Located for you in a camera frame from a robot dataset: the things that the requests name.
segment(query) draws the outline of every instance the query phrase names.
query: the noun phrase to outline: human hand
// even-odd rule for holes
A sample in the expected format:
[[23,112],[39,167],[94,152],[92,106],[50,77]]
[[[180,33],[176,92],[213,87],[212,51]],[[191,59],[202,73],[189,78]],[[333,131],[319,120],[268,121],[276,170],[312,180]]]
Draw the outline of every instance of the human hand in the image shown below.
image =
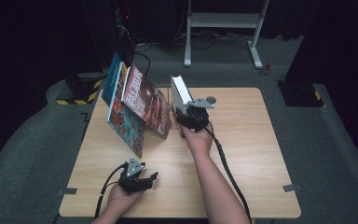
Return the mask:
[[[187,146],[193,154],[193,157],[196,158],[198,156],[209,156],[213,141],[211,135],[205,129],[202,129],[198,132],[193,132],[186,126],[183,126],[181,124],[179,125],[183,134],[186,137]],[[213,132],[213,125],[211,122],[206,128],[209,131]]]
[[144,192],[145,190],[129,194],[119,184],[115,184],[110,190],[105,210],[92,223],[115,223],[130,210]]

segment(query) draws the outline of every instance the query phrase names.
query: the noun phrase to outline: cable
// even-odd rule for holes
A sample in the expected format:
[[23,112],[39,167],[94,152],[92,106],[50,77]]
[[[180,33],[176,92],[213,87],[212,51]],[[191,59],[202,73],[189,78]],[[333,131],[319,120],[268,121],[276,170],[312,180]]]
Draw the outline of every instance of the cable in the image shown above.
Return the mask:
[[137,44],[135,47],[140,47],[140,46],[144,46],[144,45],[148,45],[148,48],[147,49],[143,49],[143,50],[136,50],[134,51],[135,53],[142,53],[142,52],[145,52],[147,50],[150,50],[153,46],[153,43],[148,41],[146,43],[143,43],[143,44]]
[[86,136],[86,131],[87,131],[87,129],[88,129],[88,127],[89,127],[89,124],[90,124],[90,119],[87,119],[87,116],[89,115],[89,113],[80,113],[80,115],[84,115],[83,121],[84,121],[84,122],[87,122],[87,123],[86,123],[86,126],[85,126],[84,129],[83,129],[83,135],[82,135],[82,137],[81,137],[81,140],[83,141],[83,140],[84,140],[84,136]]
[[146,55],[144,55],[144,54],[141,54],[141,53],[133,53],[132,59],[131,59],[131,63],[132,63],[132,60],[133,60],[133,56],[134,56],[134,55],[144,56],[144,57],[147,59],[147,61],[149,62],[149,65],[147,66],[147,69],[146,69],[146,72],[145,72],[145,77],[147,77],[147,73],[149,72],[149,68],[150,68],[150,59],[149,59]]
[[195,40],[212,41],[212,43],[207,47],[198,47],[197,45],[195,45],[195,41],[192,41],[191,42],[191,47],[193,47],[195,49],[209,49],[216,43],[216,38],[213,35],[199,35],[199,36],[196,36]]
[[228,164],[227,164],[227,161],[226,161],[226,156],[225,156],[225,153],[222,149],[222,145],[220,145],[219,143],[219,140],[217,140],[217,138],[214,136],[214,132],[213,132],[213,127],[212,127],[212,131],[209,131],[206,127],[203,127],[210,135],[211,137],[213,138],[214,140],[214,143],[216,144],[216,147],[217,147],[217,150],[219,152],[219,155],[220,155],[220,160],[222,161],[223,163],[223,166],[225,167],[225,170],[226,170],[226,173],[228,175],[228,178],[230,179],[231,183],[232,183],[232,186],[234,187],[234,189],[237,191],[238,195],[240,196],[241,200],[242,200],[242,203],[243,203],[243,206],[245,207],[245,211],[246,211],[246,214],[248,215],[248,218],[250,220],[250,222],[252,223],[252,219],[251,219],[251,214],[250,214],[250,211],[249,211],[249,206],[248,206],[248,203],[246,202],[246,199],[245,197],[243,196],[240,188],[238,187],[237,185],[237,182],[235,182],[235,179],[234,177],[232,176],[229,168],[228,168]]
[[251,36],[250,35],[237,35],[237,36],[229,36],[229,35],[220,35],[216,38],[217,43],[228,43],[235,44],[243,41],[247,41]]
[[120,166],[118,166],[118,168],[116,168],[116,170],[114,170],[114,171],[112,172],[112,174],[110,174],[110,176],[107,177],[106,182],[104,183],[103,188],[101,189],[101,194],[100,194],[100,198],[98,199],[98,203],[97,203],[97,208],[96,208],[96,210],[95,210],[94,219],[97,218],[97,217],[100,215],[100,209],[101,209],[101,204],[102,204],[102,202],[103,202],[104,193],[105,193],[105,191],[106,191],[106,188],[111,185],[111,184],[108,184],[108,183],[109,183],[109,180],[112,178],[112,176],[113,176],[119,169],[124,168],[125,164],[126,164],[126,163],[123,163],[123,164],[121,164]]
[[180,22],[180,26],[179,26],[179,29],[178,29],[178,32],[176,33],[175,37],[177,37],[181,30],[182,30],[182,26],[183,26],[183,21],[185,20],[185,14],[186,14],[186,4],[185,4],[185,0],[183,0],[183,14],[182,14],[182,20]]

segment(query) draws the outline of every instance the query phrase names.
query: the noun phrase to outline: forearm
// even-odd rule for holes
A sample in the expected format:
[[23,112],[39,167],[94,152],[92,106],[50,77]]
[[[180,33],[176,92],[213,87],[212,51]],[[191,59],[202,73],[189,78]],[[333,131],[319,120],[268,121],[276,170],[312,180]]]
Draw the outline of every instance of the forearm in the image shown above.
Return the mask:
[[109,203],[92,224],[114,224],[126,211],[120,203]]
[[202,199],[211,223],[249,223],[241,202],[209,156],[194,156]]

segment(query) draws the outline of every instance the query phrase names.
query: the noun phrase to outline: wooden table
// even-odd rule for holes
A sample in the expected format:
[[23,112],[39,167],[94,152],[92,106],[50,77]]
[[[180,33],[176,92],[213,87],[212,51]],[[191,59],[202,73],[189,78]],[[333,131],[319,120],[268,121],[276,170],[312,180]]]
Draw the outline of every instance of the wooden table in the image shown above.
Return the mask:
[[[168,89],[162,91],[169,96]],[[292,182],[260,90],[195,88],[190,92],[193,98],[212,95],[217,100],[215,109],[208,110],[210,120],[251,216],[299,217],[296,194],[282,188]],[[76,194],[65,194],[62,199],[63,217],[93,217],[106,178],[130,157],[136,158],[106,123],[107,111],[100,96],[67,187],[76,189]],[[215,145],[211,154],[229,182]],[[158,172],[158,179],[124,217],[206,217],[191,153],[175,125],[166,140],[146,131],[144,155],[137,160],[146,163],[144,176]],[[121,171],[113,181],[118,180]],[[103,198],[102,211],[109,191]]]

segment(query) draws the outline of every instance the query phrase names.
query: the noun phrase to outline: yellow black tape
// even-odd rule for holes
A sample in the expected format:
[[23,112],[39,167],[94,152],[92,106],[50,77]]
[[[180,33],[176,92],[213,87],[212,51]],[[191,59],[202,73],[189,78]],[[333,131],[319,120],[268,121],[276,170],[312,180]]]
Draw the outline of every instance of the yellow black tape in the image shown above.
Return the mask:
[[318,100],[318,102],[324,104],[324,101],[322,100],[322,96],[318,91],[315,91],[315,96],[316,96],[316,99]]
[[95,82],[92,91],[89,95],[89,97],[87,98],[87,100],[85,99],[57,99],[56,102],[58,105],[88,105],[91,104],[95,97],[97,96],[98,93],[98,89],[101,86],[102,81],[99,80],[97,82]]

